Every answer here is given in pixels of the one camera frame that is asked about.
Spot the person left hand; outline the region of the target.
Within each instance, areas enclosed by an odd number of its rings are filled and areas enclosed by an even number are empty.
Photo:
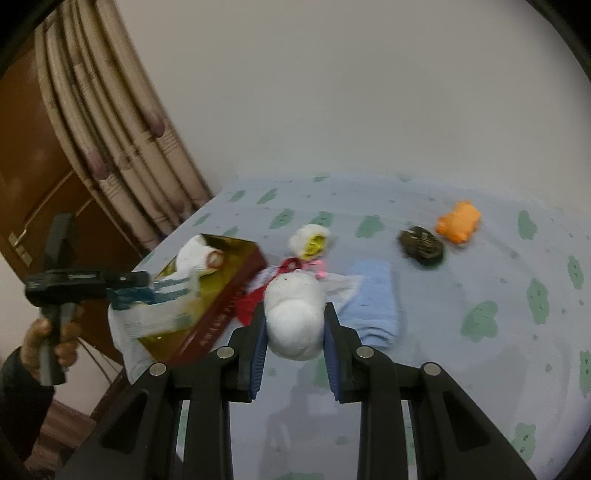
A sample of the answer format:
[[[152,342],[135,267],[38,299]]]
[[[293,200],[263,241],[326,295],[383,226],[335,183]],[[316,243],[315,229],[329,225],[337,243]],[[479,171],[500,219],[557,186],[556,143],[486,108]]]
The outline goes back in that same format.
[[[51,356],[63,370],[73,366],[78,358],[78,340],[82,333],[79,319],[83,308],[74,308],[73,319],[60,326],[57,334],[57,322],[39,316],[29,326],[20,347],[20,361],[24,369],[41,383],[41,360],[43,351],[51,351]]]

